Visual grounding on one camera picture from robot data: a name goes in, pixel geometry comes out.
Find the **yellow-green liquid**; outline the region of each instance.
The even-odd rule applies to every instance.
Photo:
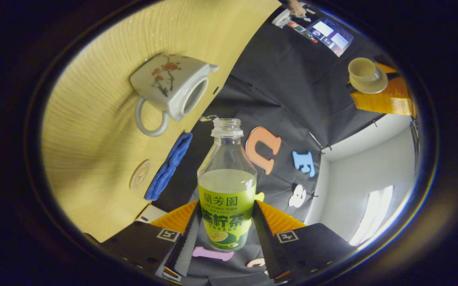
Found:
[[[241,170],[206,172],[199,181],[203,222],[214,248],[232,251],[247,239],[256,194],[256,178]]]

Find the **bottle neck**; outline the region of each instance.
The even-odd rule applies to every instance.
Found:
[[[241,145],[240,137],[215,137],[215,145]]]

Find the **plastic bottle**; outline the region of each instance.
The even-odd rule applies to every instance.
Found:
[[[211,246],[240,249],[247,241],[256,195],[256,168],[240,138],[239,119],[215,119],[215,142],[198,170],[202,217]]]

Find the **blue sponge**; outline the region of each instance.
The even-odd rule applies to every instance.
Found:
[[[165,163],[162,167],[160,167],[160,170],[158,170],[157,174],[153,178],[153,181],[151,181],[144,199],[147,199],[148,201],[156,201],[158,199],[173,176],[176,167],[180,164],[181,159],[187,152],[191,140],[192,133],[181,134],[180,138],[178,138],[171,149],[171,152],[167,156]]]

